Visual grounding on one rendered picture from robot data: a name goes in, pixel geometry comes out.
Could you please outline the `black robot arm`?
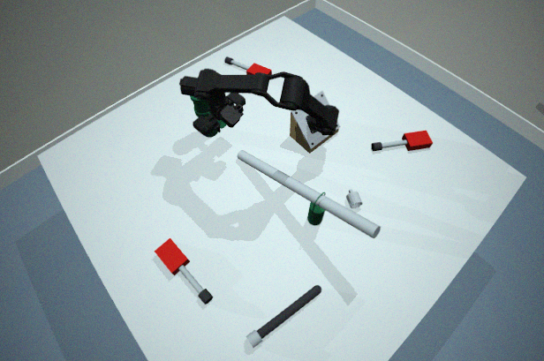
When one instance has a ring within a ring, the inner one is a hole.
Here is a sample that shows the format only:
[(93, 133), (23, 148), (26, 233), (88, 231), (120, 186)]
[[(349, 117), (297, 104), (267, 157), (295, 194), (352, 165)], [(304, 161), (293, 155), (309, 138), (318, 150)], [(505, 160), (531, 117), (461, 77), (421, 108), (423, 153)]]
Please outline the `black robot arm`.
[[(280, 102), (269, 93), (268, 83), (272, 79), (284, 78)], [(310, 94), (310, 87), (300, 76), (288, 72), (268, 75), (256, 72), (255, 75), (222, 75), (209, 68), (200, 70), (198, 78), (185, 76), (180, 80), (181, 92), (197, 100), (222, 102), (225, 93), (250, 93), (265, 97), (273, 106), (288, 110), (303, 110), (311, 133), (334, 135), (339, 109), (324, 105)], [(215, 118), (232, 128), (244, 115), (241, 104), (230, 105), (228, 101), (216, 111)]]

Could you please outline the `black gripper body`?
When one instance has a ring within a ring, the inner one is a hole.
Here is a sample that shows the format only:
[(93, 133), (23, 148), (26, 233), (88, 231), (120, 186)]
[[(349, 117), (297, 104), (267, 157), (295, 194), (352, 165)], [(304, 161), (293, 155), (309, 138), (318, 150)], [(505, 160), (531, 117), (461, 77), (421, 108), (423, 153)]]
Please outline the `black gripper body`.
[(205, 118), (204, 116), (198, 117), (193, 121), (193, 127), (201, 132), (203, 136), (207, 136), (218, 124), (217, 119), (215, 118), (216, 111), (219, 108), (222, 108), (226, 101), (228, 101), (231, 106), (234, 105), (234, 103), (241, 104), (242, 106), (246, 104), (245, 97), (239, 93), (227, 94), (224, 100), (218, 103), (209, 102), (208, 99), (206, 99), (206, 102), (209, 103), (208, 110), (210, 111), (208, 118)]

